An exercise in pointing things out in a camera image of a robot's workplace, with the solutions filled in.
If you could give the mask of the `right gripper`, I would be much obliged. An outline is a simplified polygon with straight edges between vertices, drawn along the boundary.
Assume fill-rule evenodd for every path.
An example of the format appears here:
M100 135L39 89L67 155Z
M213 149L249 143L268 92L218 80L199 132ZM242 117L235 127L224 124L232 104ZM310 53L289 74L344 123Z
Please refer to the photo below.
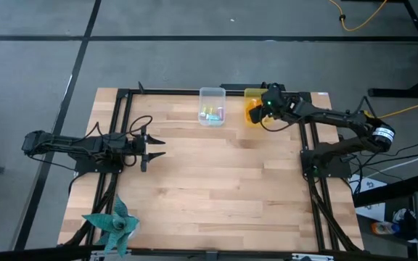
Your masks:
M275 120L287 119L287 93L283 92L277 83L268 83L266 89L267 91L261 95L262 105L249 111L251 123L260 123L265 117Z

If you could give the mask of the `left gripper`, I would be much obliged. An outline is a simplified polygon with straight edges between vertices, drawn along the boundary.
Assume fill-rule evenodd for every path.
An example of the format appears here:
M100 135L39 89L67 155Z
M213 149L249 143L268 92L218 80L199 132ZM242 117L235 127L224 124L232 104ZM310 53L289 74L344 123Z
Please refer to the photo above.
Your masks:
M137 157L140 156L140 170L145 173L147 171L147 163L156 157L163 156L165 152L150 152L146 154L146 143L148 144L165 144L164 141L153 138L150 134L147 134L147 127L142 126L139 128L139 134L133 135L131 141L126 140L125 147L121 154L121 162L126 167L133 167L137 163ZM126 162L126 157L132 156L134 161L129 164Z

